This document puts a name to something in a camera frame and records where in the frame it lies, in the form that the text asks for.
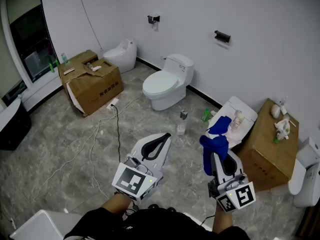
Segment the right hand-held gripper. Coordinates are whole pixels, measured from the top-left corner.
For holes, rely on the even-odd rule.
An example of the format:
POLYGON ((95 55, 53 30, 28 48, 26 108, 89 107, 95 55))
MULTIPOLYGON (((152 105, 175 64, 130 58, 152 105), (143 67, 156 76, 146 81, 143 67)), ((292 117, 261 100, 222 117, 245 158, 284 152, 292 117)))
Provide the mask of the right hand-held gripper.
POLYGON ((211 164, 217 181, 214 178, 208 183, 208 193, 224 212, 232 213, 256 201, 253 182, 249 182, 248 176, 243 173, 242 161, 232 150, 228 151, 223 162, 213 152, 211 164))

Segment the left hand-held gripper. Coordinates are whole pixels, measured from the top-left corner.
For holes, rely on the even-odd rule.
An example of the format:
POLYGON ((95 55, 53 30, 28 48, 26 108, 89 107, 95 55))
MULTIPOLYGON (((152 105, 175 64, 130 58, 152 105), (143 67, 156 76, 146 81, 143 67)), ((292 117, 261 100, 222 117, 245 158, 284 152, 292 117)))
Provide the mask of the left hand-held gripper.
POLYGON ((167 158, 170 133, 155 133, 140 139, 120 163, 112 181, 115 190, 134 202, 145 200, 163 178, 161 168, 167 158))

